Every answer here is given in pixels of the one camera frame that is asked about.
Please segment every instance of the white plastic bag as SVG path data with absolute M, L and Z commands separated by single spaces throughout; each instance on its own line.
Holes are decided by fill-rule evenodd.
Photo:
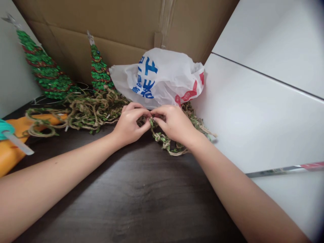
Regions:
M 184 53 L 154 48 L 138 64 L 114 65 L 110 69 L 116 89 L 147 109 L 181 105 L 201 94 L 204 66 Z

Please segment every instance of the left hand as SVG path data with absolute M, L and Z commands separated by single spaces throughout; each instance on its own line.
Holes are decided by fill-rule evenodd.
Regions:
M 141 117 L 146 116 L 145 124 L 139 127 L 136 121 Z M 149 117 L 151 113 L 139 103 L 131 102 L 123 107 L 121 116 L 116 124 L 114 131 L 118 139 L 123 141 L 124 145 L 128 145 L 137 141 L 148 129 L 150 129 Z

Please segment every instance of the white wall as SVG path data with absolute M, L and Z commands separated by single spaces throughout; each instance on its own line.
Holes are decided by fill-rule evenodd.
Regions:
M 324 161 L 324 22 L 310 2 L 240 0 L 205 64 L 192 104 L 245 173 Z M 323 171 L 253 181 L 316 240 Z
M 319 0 L 242 0 L 213 52 L 324 98 L 323 43 Z
M 36 37 L 11 0 L 0 1 L 0 17 L 8 11 L 24 31 L 39 45 Z M 0 118 L 40 96 L 31 67 L 12 24 L 0 19 Z

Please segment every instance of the dark wooden table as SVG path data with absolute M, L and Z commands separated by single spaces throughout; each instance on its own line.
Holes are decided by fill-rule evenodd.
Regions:
M 22 117 L 27 107 L 6 119 Z M 35 154 L 26 156 L 12 172 L 81 147 L 112 130 L 113 126 L 107 126 L 90 135 L 69 129 L 60 131 L 60 136 L 30 138 L 27 143 Z M 108 158 L 15 242 L 245 240 L 194 157 L 170 156 L 147 132 Z

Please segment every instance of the glitter cone tree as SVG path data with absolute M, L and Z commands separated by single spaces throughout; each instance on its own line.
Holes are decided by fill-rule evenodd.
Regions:
M 97 92 L 106 92 L 107 88 L 115 89 L 107 65 L 103 62 L 100 51 L 94 43 L 93 36 L 88 31 L 91 46 L 91 76 L 93 89 Z
M 46 97 L 61 100 L 71 92 L 80 91 L 71 78 L 61 71 L 56 62 L 37 46 L 26 32 L 21 30 L 20 25 L 11 15 L 8 14 L 8 18 L 4 20 L 16 27 L 20 43 L 26 53 L 26 60 L 32 66 L 35 80 Z

